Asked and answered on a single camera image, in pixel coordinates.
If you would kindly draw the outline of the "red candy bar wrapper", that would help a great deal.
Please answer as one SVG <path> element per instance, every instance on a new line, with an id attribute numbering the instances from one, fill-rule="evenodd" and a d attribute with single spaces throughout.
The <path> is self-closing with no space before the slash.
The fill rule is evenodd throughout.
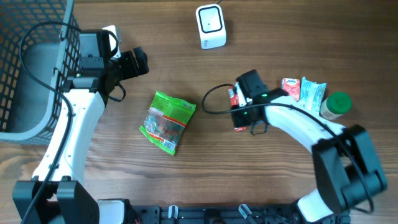
<path id="1" fill-rule="evenodd" d="M 235 93 L 234 88 L 230 86 L 228 89 L 228 93 L 231 110 L 240 108 L 238 94 Z M 244 131 L 247 128 L 246 121 L 244 120 L 244 118 L 241 117 L 238 112 L 232 112 L 231 117 L 233 120 L 235 131 Z"/>

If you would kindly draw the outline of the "green snack packet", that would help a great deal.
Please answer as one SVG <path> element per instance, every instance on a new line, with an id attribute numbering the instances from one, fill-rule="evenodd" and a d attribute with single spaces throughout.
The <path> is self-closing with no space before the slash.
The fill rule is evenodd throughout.
<path id="1" fill-rule="evenodd" d="M 195 109 L 195 104 L 156 91 L 144 124 L 139 130 L 152 144 L 174 155 Z"/>

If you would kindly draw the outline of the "teal wipes packet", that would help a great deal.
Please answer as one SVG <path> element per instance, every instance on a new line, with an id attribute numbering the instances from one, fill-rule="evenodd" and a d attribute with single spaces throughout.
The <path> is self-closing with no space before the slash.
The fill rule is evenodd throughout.
<path id="1" fill-rule="evenodd" d="M 303 77 L 301 80 L 299 105 L 311 113 L 319 115 L 326 86 L 326 83 L 312 82 Z"/>

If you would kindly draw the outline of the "green lid jar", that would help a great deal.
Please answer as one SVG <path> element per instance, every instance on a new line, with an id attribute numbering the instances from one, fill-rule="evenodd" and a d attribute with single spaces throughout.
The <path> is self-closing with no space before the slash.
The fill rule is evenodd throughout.
<path id="1" fill-rule="evenodd" d="M 320 107 L 320 116 L 333 120 L 346 114 L 352 106 L 351 97 L 344 92 L 335 92 L 326 98 Z"/>

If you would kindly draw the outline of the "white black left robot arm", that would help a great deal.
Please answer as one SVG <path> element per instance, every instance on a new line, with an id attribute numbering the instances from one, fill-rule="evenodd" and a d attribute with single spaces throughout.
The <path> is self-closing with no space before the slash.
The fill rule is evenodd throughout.
<path id="1" fill-rule="evenodd" d="M 95 200 L 83 186 L 86 157 L 110 93 L 122 80 L 147 74 L 137 47 L 114 60 L 82 57 L 62 86 L 62 111 L 31 180 L 16 182 L 12 199 L 23 223 L 139 223 L 128 199 Z"/>

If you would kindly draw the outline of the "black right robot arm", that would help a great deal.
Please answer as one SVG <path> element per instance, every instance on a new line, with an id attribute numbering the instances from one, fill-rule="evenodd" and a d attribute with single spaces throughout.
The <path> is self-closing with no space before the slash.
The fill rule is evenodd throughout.
<path id="1" fill-rule="evenodd" d="M 265 123 L 285 131 L 312 155 L 317 187 L 298 199 L 297 222 L 316 223 L 348 217 L 350 210 L 387 189 L 387 179 L 369 133 L 360 125 L 346 128 L 301 109 L 280 88 L 249 98 L 229 87 L 231 115 L 237 129 Z"/>

